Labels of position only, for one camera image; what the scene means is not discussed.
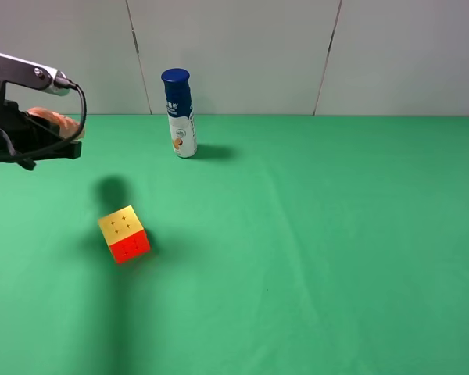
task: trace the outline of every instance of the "cube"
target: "cube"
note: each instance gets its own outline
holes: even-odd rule
[[[151,250],[146,231],[131,205],[102,217],[99,226],[117,263]]]

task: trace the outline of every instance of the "white bottle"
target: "white bottle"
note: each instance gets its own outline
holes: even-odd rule
[[[169,69],[163,72],[162,81],[174,151],[181,158],[190,158],[196,153],[197,145],[189,72]]]

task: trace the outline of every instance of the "green tablecloth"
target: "green tablecloth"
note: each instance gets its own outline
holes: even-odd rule
[[[0,375],[469,375],[469,119],[196,123],[0,165]],[[127,204],[157,255],[117,265]]]

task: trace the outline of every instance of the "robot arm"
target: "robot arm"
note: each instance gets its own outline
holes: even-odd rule
[[[77,91],[81,99],[80,125],[66,136],[63,125],[67,123],[62,116],[47,116],[47,111],[39,109],[19,111],[17,103],[5,100],[8,82],[59,96]],[[81,143],[75,140],[83,134],[86,115],[84,92],[63,72],[0,53],[0,163],[18,163],[33,170],[34,160],[80,157]]]

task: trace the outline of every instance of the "white wall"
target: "white wall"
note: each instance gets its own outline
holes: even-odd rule
[[[91,113],[149,113],[124,0],[0,0],[0,52],[63,70]],[[9,86],[22,109],[80,112],[75,93]]]
[[[197,113],[311,114],[338,0],[129,0],[153,113],[161,73],[192,74]]]
[[[339,0],[1,0],[0,52],[64,70],[90,113],[164,113],[192,73],[197,113],[315,109]],[[10,91],[22,108],[78,99]],[[317,114],[469,115],[469,0],[344,0]]]
[[[469,115],[469,0],[344,0],[317,113]]]

